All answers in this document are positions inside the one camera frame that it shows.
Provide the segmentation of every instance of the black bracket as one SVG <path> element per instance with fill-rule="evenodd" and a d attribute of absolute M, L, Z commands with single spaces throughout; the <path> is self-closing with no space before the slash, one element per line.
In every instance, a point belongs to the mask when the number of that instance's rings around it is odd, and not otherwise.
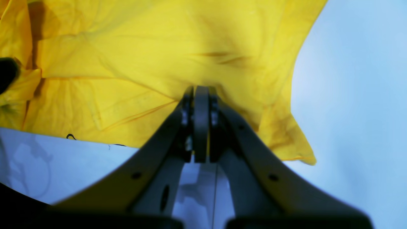
<path fill-rule="evenodd" d="M 214 87 L 189 87 L 122 166 L 25 226 L 183 228 L 171 218 L 184 163 L 218 163 L 229 179 L 232 228 L 371 229 L 369 217 L 312 186 L 268 149 Z"/>

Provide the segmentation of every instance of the yellow canopy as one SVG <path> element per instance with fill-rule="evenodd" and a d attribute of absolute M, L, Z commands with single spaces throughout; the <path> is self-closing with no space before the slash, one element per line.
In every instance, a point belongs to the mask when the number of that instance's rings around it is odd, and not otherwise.
<path fill-rule="evenodd" d="M 290 111 L 326 0 L 0 0 L 21 73 L 0 126 L 141 147 L 190 86 L 215 86 L 282 160 L 316 159 Z"/>

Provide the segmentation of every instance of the white surface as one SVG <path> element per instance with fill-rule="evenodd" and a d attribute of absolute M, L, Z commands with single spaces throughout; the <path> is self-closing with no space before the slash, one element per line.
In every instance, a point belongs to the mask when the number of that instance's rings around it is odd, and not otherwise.
<path fill-rule="evenodd" d="M 377 229 L 407 228 L 406 25 L 405 0 L 331 0 L 303 45 L 293 79 L 293 114 L 318 163 L 286 164 L 368 213 Z M 80 191 L 134 153 L 4 129 L 0 137 L 7 152 L 0 154 L 0 181 L 46 203 Z M 185 193 L 178 193 L 174 216 L 186 225 L 220 229 L 233 216 L 227 180 L 219 170 L 215 180 L 215 172 L 185 167 Z"/>

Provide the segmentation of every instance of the black object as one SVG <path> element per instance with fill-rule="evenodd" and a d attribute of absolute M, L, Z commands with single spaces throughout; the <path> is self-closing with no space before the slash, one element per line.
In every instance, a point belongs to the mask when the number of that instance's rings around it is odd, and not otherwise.
<path fill-rule="evenodd" d="M 0 94 L 3 94 L 18 74 L 18 66 L 11 58 L 0 58 Z"/>
<path fill-rule="evenodd" d="M 196 162 L 204 163 L 207 149 L 210 162 L 218 163 L 229 179 L 236 218 L 227 229 L 372 228 L 364 213 L 285 166 L 213 87 L 198 87 L 195 97 L 189 87 L 138 153 L 25 226 L 52 227 L 57 219 L 70 225 L 182 228 L 171 219 L 181 170 L 192 151 Z"/>

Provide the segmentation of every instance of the yellow fabric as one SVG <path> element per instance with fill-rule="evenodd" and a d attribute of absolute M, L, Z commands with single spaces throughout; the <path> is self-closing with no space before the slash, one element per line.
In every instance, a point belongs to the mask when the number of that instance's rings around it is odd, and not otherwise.
<path fill-rule="evenodd" d="M 138 148 L 188 86 L 215 86 L 280 159 L 315 164 L 291 79 L 326 0 L 0 1 L 0 57 L 23 69 L 0 126 Z"/>

